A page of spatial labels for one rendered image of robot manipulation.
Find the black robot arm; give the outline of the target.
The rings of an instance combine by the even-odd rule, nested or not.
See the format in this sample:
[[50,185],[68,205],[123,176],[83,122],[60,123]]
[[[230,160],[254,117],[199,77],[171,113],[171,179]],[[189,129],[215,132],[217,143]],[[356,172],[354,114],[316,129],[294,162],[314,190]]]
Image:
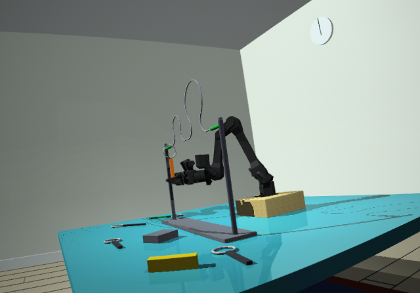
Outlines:
[[[255,152],[253,151],[250,143],[248,142],[244,132],[241,121],[234,117],[230,116],[227,118],[226,122],[224,123],[224,133],[225,137],[230,133],[233,133],[237,138],[238,142],[241,145],[246,157],[248,158],[251,168],[248,168],[252,174],[252,177],[258,179],[259,181],[259,197],[270,197],[273,195],[278,195],[276,193],[275,184],[273,181],[274,176],[271,175],[267,169],[263,166],[263,164],[258,160]],[[206,182],[207,186],[210,186],[211,183],[217,180],[221,180],[224,178],[224,166],[222,163],[222,149],[221,149],[221,139],[219,134],[219,129],[215,133],[215,146],[214,146],[214,155],[213,155],[213,163],[210,165],[209,162],[209,154],[206,155],[195,155],[196,160],[196,167],[199,169],[204,168],[205,170],[198,170],[200,174],[200,182]],[[190,161],[187,159],[185,161],[180,162],[182,168],[185,171],[191,170],[195,172],[193,169],[195,162]],[[200,183],[199,182],[199,183]]]

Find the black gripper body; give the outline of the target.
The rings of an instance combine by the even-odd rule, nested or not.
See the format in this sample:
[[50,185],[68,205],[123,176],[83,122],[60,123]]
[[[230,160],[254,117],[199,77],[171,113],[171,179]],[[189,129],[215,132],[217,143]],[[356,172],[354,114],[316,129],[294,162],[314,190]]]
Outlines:
[[185,171],[183,174],[184,185],[193,185],[200,182],[200,173],[197,170],[195,172]]

